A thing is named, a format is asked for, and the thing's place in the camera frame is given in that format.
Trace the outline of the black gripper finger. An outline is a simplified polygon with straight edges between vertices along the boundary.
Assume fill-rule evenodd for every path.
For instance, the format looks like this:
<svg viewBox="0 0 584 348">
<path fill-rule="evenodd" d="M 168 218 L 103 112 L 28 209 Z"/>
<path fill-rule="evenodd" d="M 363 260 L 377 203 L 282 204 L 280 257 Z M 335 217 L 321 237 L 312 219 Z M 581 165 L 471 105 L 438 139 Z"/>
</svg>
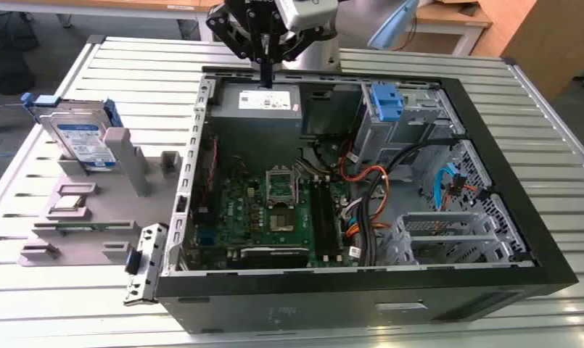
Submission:
<svg viewBox="0 0 584 348">
<path fill-rule="evenodd" d="M 272 87 L 274 65 L 282 61 L 292 61 L 306 48 L 317 41 L 335 38 L 335 31 L 325 28 L 302 30 L 291 38 L 279 42 L 286 31 L 271 30 L 266 50 L 266 88 Z"/>
<path fill-rule="evenodd" d="M 262 49 L 255 47 L 256 41 L 246 36 L 240 27 L 230 21 L 228 7 L 211 7 L 206 16 L 206 26 L 224 43 L 239 59 L 247 59 L 259 71 L 259 86 L 266 87 L 266 68 L 262 67 Z"/>
</svg>

